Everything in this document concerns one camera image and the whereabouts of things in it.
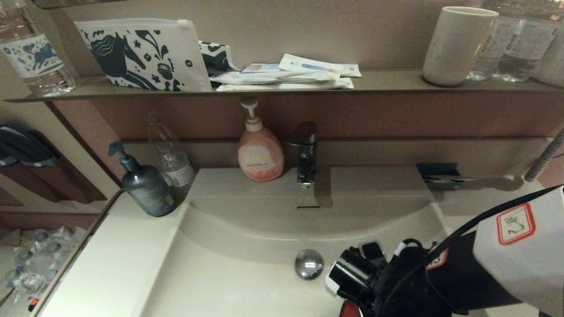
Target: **soap dispenser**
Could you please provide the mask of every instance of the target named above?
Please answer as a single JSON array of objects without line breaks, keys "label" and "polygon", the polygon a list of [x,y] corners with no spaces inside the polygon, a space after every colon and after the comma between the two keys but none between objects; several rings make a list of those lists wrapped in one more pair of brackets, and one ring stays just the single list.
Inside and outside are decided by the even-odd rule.
[{"label": "soap dispenser", "polygon": [[250,179],[265,182],[282,173],[284,153],[278,138],[254,114],[257,105],[257,98],[241,98],[241,106],[249,111],[249,117],[245,120],[245,131],[239,141],[239,166]]},{"label": "soap dispenser", "polygon": [[134,157],[125,153],[120,140],[109,146],[109,155],[115,153],[121,156],[120,163],[127,171],[121,179],[125,191],[147,214],[153,217],[169,214],[174,208],[174,194],[159,171],[154,166],[139,165]]}]

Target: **faucet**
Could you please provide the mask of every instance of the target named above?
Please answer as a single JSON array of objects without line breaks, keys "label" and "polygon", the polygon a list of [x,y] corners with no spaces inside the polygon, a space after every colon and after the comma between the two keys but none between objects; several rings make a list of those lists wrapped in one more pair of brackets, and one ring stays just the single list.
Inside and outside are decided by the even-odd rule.
[{"label": "faucet", "polygon": [[298,147],[298,184],[310,188],[317,180],[317,124],[311,121],[300,123],[288,144]]}]

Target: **shelf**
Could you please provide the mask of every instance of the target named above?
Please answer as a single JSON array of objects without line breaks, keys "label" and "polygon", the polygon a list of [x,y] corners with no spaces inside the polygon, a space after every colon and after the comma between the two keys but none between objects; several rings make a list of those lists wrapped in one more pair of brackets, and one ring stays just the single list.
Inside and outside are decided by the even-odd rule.
[{"label": "shelf", "polygon": [[434,86],[421,77],[421,71],[365,71],[362,78],[352,78],[355,89],[350,90],[258,90],[223,91],[207,93],[171,92],[118,87],[105,76],[87,77],[77,80],[77,87],[68,94],[53,97],[7,99],[8,102],[50,102],[57,100],[98,98],[143,98],[143,97],[187,97],[187,96],[242,96],[242,95],[351,95],[351,94],[422,94],[422,93],[557,93],[564,89],[545,85],[534,80],[509,83],[497,80],[465,81],[456,87]]}]

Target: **ceramic tumbler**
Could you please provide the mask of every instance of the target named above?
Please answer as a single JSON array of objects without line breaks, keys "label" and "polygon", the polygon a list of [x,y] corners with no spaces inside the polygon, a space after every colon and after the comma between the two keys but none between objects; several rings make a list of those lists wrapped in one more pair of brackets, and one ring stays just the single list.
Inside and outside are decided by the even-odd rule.
[{"label": "ceramic tumbler", "polygon": [[461,84],[498,16],[480,8],[442,8],[425,56],[423,78],[439,86]]}]

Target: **white sink basin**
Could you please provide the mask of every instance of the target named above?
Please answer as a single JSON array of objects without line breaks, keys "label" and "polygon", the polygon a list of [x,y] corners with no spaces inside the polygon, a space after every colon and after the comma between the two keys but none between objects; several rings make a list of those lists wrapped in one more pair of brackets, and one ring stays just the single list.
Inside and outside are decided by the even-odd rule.
[{"label": "white sink basin", "polygon": [[[325,173],[319,187],[330,191],[325,201],[332,203],[298,209],[313,200],[296,183],[295,170],[267,183],[252,182],[238,169],[201,170],[152,289],[139,301],[140,315],[338,316],[343,300],[325,290],[323,277],[343,250],[377,240],[389,256],[405,238],[430,246],[446,236],[443,216],[415,168]],[[325,259],[326,270],[315,280],[302,280],[294,270],[306,248]]]}]

